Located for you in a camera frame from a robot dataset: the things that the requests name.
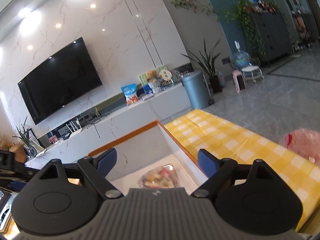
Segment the trash can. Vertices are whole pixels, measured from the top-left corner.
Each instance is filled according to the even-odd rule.
[[[210,94],[201,71],[196,70],[182,78],[193,109],[203,109],[209,106]]]

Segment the television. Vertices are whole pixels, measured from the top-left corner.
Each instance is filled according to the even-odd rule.
[[[35,124],[100,85],[82,37],[50,56],[18,83]]]

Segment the tiled floor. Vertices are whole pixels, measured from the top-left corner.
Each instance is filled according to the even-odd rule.
[[[306,52],[275,72],[320,80],[320,49]],[[320,131],[320,82],[265,74],[265,79],[257,84],[248,81],[247,90],[240,93],[229,81],[214,99],[215,104],[205,111],[276,143],[284,134],[298,128]]]
[[[302,77],[320,81],[320,49],[306,49],[301,58],[295,59],[272,74]]]

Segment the green plant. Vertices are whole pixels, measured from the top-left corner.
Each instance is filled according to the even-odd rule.
[[[214,67],[214,62],[216,61],[216,59],[220,56],[221,52],[219,52],[216,55],[213,55],[213,51],[215,50],[215,48],[218,46],[219,42],[221,39],[219,39],[216,44],[213,46],[213,49],[209,52],[209,54],[207,53],[207,48],[206,48],[206,44],[205,44],[205,39],[203,39],[203,43],[204,43],[204,55],[201,53],[201,51],[199,51],[201,57],[202,57],[202,61],[195,55],[193,54],[191,51],[188,50],[188,52],[190,54],[192,54],[195,58],[191,58],[188,55],[184,55],[183,56],[189,58],[190,60],[198,63],[200,65],[200,67],[204,70],[204,72],[209,76],[209,77],[214,77],[216,76],[216,69]]]
[[[267,4],[270,6],[270,7],[273,7],[275,10],[276,10],[276,12],[280,12],[281,10],[280,10],[280,8],[279,8],[279,6],[276,4],[276,3],[274,3],[273,1],[268,1],[267,2]]]
[[[227,10],[224,16],[229,22],[237,21],[244,35],[248,38],[249,45],[254,54],[265,55],[265,50],[260,48],[264,43],[263,39],[257,34],[256,25],[252,16],[252,5],[249,0],[237,0],[231,10]]]
[[[24,128],[25,125],[26,125],[27,118],[28,118],[28,117],[26,117],[26,119],[24,120],[23,125],[21,124],[21,126],[22,126],[22,128],[23,128],[23,132],[21,131],[21,128],[18,129],[18,127],[16,126],[16,128],[17,128],[20,136],[13,136],[13,137],[19,138],[21,141],[23,141],[23,143],[24,143],[25,145],[27,145],[28,147],[30,147],[29,131],[28,131],[28,130],[26,131],[26,129]]]
[[[207,15],[215,14],[215,11],[211,6],[211,4],[206,5],[206,4],[200,3],[198,0],[173,0],[170,3],[174,5],[175,8],[181,7],[187,10],[192,9],[195,13],[198,10],[198,5],[201,5],[201,7],[203,7],[201,9],[202,13],[206,13]]]

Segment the blue gripper pad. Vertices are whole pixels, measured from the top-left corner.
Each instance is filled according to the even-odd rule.
[[[117,151],[114,148],[110,148],[97,158],[94,158],[92,164],[103,177],[106,177],[116,165],[116,162]]]
[[[210,178],[219,169],[219,159],[214,157],[205,149],[200,149],[198,151],[198,165],[204,174]]]

